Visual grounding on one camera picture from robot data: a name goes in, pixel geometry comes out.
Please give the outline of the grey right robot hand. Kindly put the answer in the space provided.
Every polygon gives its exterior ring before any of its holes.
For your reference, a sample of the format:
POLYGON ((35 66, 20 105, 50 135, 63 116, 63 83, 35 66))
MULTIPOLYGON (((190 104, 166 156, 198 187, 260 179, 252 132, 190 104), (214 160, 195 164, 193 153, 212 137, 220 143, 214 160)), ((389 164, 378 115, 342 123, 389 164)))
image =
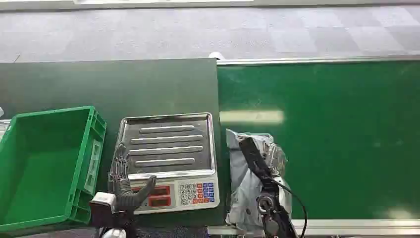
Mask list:
POLYGON ((290 192, 290 187, 282 178, 287 159, 280 146, 274 142, 263 142, 262 149, 259 149, 252 137, 246 137, 239 142, 239 147, 248 168, 260 180, 262 191, 277 194, 283 189, 290 192))

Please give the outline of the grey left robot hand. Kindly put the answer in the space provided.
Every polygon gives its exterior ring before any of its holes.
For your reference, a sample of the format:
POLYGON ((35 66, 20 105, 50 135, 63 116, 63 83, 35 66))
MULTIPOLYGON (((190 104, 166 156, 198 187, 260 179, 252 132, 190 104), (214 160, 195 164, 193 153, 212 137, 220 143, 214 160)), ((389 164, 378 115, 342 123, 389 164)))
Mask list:
POLYGON ((111 167, 108 172, 108 192, 116 196, 117 211, 135 211, 148 198, 154 190, 157 177, 150 176, 146 185, 138 191, 131 189, 131 183, 127 174, 128 153, 126 146, 119 143, 115 149, 111 167))

